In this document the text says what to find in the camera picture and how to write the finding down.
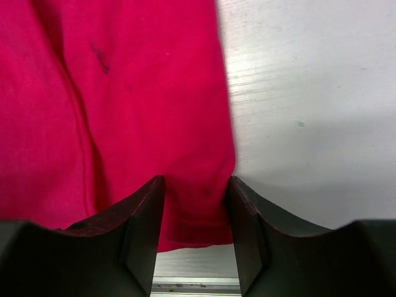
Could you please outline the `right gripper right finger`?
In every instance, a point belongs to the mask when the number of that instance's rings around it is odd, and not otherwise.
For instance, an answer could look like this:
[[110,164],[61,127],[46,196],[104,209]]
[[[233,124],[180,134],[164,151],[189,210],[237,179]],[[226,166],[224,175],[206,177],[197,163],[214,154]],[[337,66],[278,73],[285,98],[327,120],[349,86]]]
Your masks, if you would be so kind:
[[330,230],[261,197],[237,177],[228,213],[243,296],[394,296],[395,221]]

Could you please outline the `crimson red t-shirt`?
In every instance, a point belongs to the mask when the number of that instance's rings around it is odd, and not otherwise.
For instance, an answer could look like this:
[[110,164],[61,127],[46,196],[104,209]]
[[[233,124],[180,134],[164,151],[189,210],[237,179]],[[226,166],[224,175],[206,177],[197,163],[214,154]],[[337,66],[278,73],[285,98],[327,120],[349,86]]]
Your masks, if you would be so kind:
[[215,1],[1,2],[1,218],[66,228],[166,182],[159,251],[230,244]]

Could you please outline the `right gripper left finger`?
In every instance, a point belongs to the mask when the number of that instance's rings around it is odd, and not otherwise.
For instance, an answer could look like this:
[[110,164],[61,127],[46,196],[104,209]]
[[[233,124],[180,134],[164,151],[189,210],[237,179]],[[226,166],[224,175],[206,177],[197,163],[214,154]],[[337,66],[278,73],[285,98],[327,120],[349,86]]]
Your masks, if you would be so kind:
[[1,222],[2,296],[149,296],[165,179],[65,230]]

